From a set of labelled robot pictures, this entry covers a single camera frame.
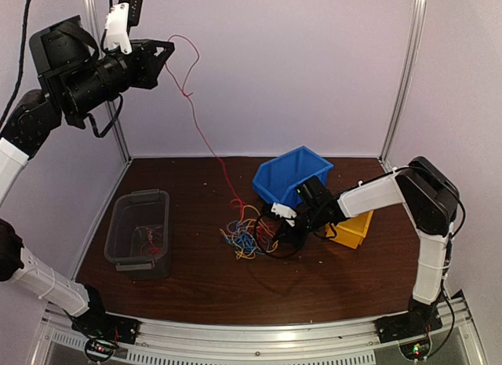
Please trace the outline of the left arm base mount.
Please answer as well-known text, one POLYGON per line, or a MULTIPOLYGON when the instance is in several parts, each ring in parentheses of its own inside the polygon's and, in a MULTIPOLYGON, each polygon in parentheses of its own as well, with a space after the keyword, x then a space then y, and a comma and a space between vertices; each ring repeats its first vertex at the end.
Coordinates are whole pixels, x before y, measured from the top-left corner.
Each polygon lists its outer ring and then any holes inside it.
POLYGON ((87 338, 96 338, 118 343, 134 345, 138 334, 140 321, 137 319, 116 316, 105 313, 103 316, 67 316, 71 321, 71 328, 87 338))

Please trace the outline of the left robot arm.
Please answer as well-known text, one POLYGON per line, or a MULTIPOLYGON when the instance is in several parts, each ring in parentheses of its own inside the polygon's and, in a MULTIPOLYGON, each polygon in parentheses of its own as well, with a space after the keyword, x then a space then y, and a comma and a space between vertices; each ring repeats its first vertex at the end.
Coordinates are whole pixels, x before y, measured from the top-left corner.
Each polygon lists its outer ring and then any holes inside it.
MULTIPOLYGON (((172 42, 137 39, 126 51, 115 49, 101 56, 80 16, 38 31, 26 42, 40 87, 22 96, 2 127, 2 198, 63 122, 81 130, 89 123, 95 137, 105 137, 117 119, 99 130, 91 111, 105 102, 121 100, 129 88, 154 89, 175 50, 172 42)), ((7 221, 1 222, 1 280, 19 283, 72 317, 82 316, 83 325, 97 337, 108 335, 113 328, 98 292, 37 259, 7 221)))

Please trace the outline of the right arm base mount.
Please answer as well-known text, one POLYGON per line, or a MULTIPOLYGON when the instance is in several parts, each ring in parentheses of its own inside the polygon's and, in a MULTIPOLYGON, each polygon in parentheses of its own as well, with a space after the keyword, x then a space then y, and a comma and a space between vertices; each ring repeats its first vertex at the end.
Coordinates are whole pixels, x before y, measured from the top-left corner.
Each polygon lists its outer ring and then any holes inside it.
POLYGON ((427 318, 415 312, 404 312, 394 316, 380 317, 375 321, 375 327, 380 343, 383 344, 417 336, 422 337, 432 330, 441 329, 443 325, 436 313, 427 318))

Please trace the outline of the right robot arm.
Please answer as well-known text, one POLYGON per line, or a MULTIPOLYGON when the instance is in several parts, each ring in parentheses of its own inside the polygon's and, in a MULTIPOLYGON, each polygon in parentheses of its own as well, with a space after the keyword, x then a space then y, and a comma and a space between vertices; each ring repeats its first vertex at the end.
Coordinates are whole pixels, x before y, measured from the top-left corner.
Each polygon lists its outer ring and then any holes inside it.
POLYGON ((297 213, 280 203, 271 206, 271 212, 284 221, 275 238, 296 248, 326 224, 339 224, 389 206, 403 206, 419 239, 416 281, 406 312, 383 316, 376 321, 376 327, 379 333, 393 338, 426 334, 433 328, 437 304, 445 292, 453 240, 460 230, 455 221, 457 214, 465 211, 459 190, 438 168, 418 156, 404 167, 337 195, 317 177, 298 185, 296 192, 306 206, 304 212, 297 213))

